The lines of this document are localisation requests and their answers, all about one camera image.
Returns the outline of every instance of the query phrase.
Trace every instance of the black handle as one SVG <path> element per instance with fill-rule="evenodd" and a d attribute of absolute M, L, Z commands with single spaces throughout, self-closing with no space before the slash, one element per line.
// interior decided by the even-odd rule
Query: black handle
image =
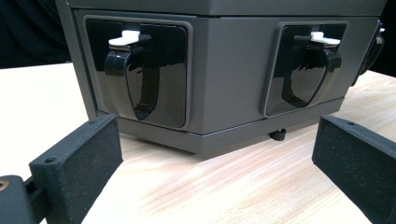
<path fill-rule="evenodd" d="M 379 23 L 375 33 L 375 38 L 373 39 L 370 49 L 366 54 L 363 63 L 361 64 L 361 69 L 359 70 L 359 73 L 356 75 L 356 78 L 351 86 L 354 86 L 356 84 L 360 75 L 363 75 L 365 72 L 367 72 L 367 70 L 369 70 L 369 68 L 373 65 L 376 58 L 378 57 L 379 53 L 381 53 L 381 50 L 384 47 L 384 45 L 385 45 L 385 40 L 384 37 L 382 37 L 381 35 L 381 23 Z"/>
<path fill-rule="evenodd" d="M 301 52 L 298 51 L 304 51 L 309 55 L 305 55 L 305 62 L 302 63 L 302 60 L 299 58 L 301 56 Z M 338 75 L 339 67 L 342 62 L 341 54 L 335 46 L 312 43 L 307 45 L 306 49 L 296 48 L 292 50 L 290 57 L 294 59 L 290 59 L 291 65 L 289 65 L 289 71 L 287 71 L 287 74 L 285 75 L 282 99 L 298 108 L 320 103 Z M 298 71 L 297 73 L 301 73 L 300 77 L 303 78 L 307 70 L 310 70 L 311 73 L 315 73 L 315 79 L 318 80 L 318 83 L 307 85 L 306 88 L 311 90 L 306 90 L 306 92 L 312 92 L 312 94 L 310 94 L 309 97 L 305 96 L 305 99 L 302 99 L 303 97 L 297 96 L 297 93 L 293 90 L 293 79 L 297 77 L 292 77 L 292 73 L 296 73 L 296 71 Z"/>
<path fill-rule="evenodd" d="M 147 60 L 134 60 L 134 58 L 144 57 L 144 51 Z M 151 54 L 153 50 L 145 50 L 137 45 L 110 46 L 110 52 L 105 61 L 106 83 L 117 114 L 123 118 L 143 120 L 157 105 L 160 69 L 158 66 L 145 63 L 149 61 Z M 128 73 L 137 67 L 142 67 L 143 78 L 141 97 L 134 106 L 130 85 L 132 79 L 128 78 Z"/>

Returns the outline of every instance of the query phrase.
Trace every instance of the gray plastic housing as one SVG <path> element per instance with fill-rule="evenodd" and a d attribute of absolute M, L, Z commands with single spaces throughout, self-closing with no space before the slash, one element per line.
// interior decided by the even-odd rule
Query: gray plastic housing
<path fill-rule="evenodd" d="M 268 139 L 268 133 L 284 128 L 288 132 L 302 128 L 318 122 L 320 115 L 339 110 L 349 86 L 359 73 L 386 1 L 354 2 L 352 7 L 336 7 L 334 1 L 321 1 L 320 6 L 317 1 L 299 1 L 299 4 L 290 3 L 289 7 L 282 7 L 286 1 L 255 2 L 257 6 L 227 1 L 220 7 L 222 2 L 193 1 L 193 4 L 192 1 L 166 1 L 162 5 L 152 1 L 120 0 L 110 3 L 86 0 L 68 1 L 66 4 L 64 0 L 58 0 L 90 119 L 104 115 L 106 111 L 98 110 L 95 98 L 92 51 L 84 26 L 88 18 L 187 24 L 191 41 L 186 108 L 189 117 L 186 125 L 180 129 L 169 129 L 119 118 L 119 126 L 122 133 L 204 153 L 257 143 Z M 321 104 L 267 118 L 261 104 L 268 92 L 278 34 L 285 24 L 346 24 L 339 47 L 343 63 L 339 77 Z"/>

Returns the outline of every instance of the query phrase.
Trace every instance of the light wood surface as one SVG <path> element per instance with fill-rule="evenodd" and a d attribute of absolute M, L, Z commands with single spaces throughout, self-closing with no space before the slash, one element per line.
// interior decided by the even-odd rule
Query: light wood surface
<path fill-rule="evenodd" d="M 0 175 L 87 120 L 70 63 L 0 70 Z M 396 78 L 368 72 L 336 117 L 396 141 Z M 122 134 L 124 163 L 84 223 L 370 223 L 311 161 L 318 125 L 202 160 Z"/>

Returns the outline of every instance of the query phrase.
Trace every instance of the white clip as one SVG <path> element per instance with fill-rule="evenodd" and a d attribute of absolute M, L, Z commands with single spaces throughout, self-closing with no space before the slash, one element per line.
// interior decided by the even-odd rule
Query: white clip
<path fill-rule="evenodd" d="M 311 41 L 322 43 L 322 44 L 328 44 L 328 45 L 339 45 L 341 42 L 339 39 L 331 39 L 331 38 L 326 38 L 323 36 L 324 36 L 323 32 L 312 32 L 311 33 Z"/>
<path fill-rule="evenodd" d="M 140 31 L 122 31 L 122 37 L 109 39 L 108 44 L 113 46 L 126 46 L 139 41 Z"/>

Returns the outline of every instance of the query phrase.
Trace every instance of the wooden table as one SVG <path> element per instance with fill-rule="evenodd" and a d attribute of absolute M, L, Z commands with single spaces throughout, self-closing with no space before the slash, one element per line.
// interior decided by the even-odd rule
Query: wooden table
<path fill-rule="evenodd" d="M 87 120 L 70 63 L 0 70 L 0 175 Z M 396 78 L 368 72 L 336 117 L 396 141 Z M 318 125 L 202 160 L 122 134 L 124 163 L 84 223 L 369 223 L 311 161 Z"/>

